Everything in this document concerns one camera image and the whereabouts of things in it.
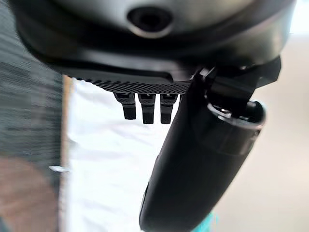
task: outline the black handle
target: black handle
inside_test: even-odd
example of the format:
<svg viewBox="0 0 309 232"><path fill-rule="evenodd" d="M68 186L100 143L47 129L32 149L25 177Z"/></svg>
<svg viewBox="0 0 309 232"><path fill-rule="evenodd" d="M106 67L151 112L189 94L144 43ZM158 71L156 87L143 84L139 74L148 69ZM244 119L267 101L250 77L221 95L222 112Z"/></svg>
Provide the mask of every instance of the black handle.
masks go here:
<svg viewBox="0 0 309 232"><path fill-rule="evenodd" d="M211 212L247 158L265 111L250 102L243 119L216 109L193 84L157 158L140 212L145 232L191 232Z"/></svg>

